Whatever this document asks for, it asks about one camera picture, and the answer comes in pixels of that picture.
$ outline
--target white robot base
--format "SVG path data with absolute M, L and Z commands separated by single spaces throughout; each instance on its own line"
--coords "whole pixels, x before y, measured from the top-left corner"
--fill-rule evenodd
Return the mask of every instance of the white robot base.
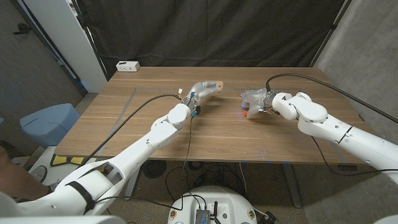
M 199 195 L 205 199 L 206 210 L 204 210 L 205 202 L 202 198 L 196 197 L 201 206 L 199 210 L 199 204 L 195 198 L 185 193 L 183 210 L 170 209 L 168 224 L 257 223 L 256 214 L 250 202 L 231 189 L 211 185 L 197 187 L 190 192 L 192 195 Z M 176 200 L 173 207 L 181 208 L 181 199 Z

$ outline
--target wooden table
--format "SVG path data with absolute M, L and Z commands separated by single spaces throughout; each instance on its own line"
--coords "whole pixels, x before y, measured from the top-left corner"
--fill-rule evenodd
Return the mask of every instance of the wooden table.
M 83 113 L 57 146 L 61 156 L 88 156 L 138 106 L 153 96 L 183 96 L 196 83 L 221 80 L 224 90 L 205 98 L 201 114 L 192 121 L 189 161 L 267 162 L 324 164 L 310 136 L 301 133 L 297 121 L 287 121 L 275 114 L 259 113 L 252 119 L 243 116 L 240 94 L 248 89 L 264 88 L 266 80 L 276 74 L 295 72 L 330 83 L 317 68 L 215 68 L 215 67 L 141 67 L 138 72 L 116 72 L 103 91 Z M 296 94 L 303 91 L 323 105 L 338 119 L 365 131 L 371 131 L 357 112 L 337 92 L 297 77 L 271 81 L 271 88 Z M 149 103 L 133 116 L 107 143 L 99 157 L 113 157 L 141 138 L 151 124 L 167 114 L 178 100 L 161 98 Z M 189 122 L 176 139 L 159 149 L 151 159 L 184 160 L 189 139 Z M 318 140 L 331 164 L 363 163 L 351 154 Z

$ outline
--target translucent robotic hand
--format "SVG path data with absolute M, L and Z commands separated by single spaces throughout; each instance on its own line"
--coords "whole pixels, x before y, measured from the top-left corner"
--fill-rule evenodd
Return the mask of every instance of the translucent robotic hand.
M 207 81 L 194 84 L 189 94 L 183 99 L 185 105 L 191 109 L 200 104 L 200 100 L 210 93 L 219 93 L 222 91 L 224 84 L 222 81 Z
M 252 115 L 264 111 L 267 107 L 271 108 L 272 102 L 268 105 L 267 100 L 270 96 L 273 95 L 273 92 L 267 92 L 265 88 L 259 90 L 246 90 L 241 94 L 243 97 L 243 101 L 241 106 L 247 107 L 249 103 L 249 111 L 247 117 L 250 118 Z

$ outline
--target black strap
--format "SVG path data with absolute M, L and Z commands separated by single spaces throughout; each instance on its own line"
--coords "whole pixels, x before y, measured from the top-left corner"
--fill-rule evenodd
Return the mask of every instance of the black strap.
M 71 187 L 76 189 L 80 193 L 80 195 L 85 199 L 87 205 L 86 205 L 86 210 L 85 210 L 84 214 L 94 208 L 95 201 L 91 197 L 91 194 L 88 193 L 88 191 L 81 184 L 79 184 L 76 181 L 73 181 L 67 185 L 70 185 Z

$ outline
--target table leg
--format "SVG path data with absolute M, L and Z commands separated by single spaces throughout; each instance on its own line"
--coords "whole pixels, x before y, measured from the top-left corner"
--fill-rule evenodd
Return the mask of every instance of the table leg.
M 137 177 L 138 177 L 139 169 L 132 174 L 130 179 L 127 182 L 127 188 L 126 192 L 124 193 L 124 196 L 132 196 L 132 191 L 134 190 L 134 186 L 136 185 Z
M 302 207 L 299 188 L 297 187 L 296 176 L 294 175 L 292 164 L 282 164 L 285 173 L 287 185 L 289 186 L 290 194 L 292 196 L 293 206 L 296 208 Z

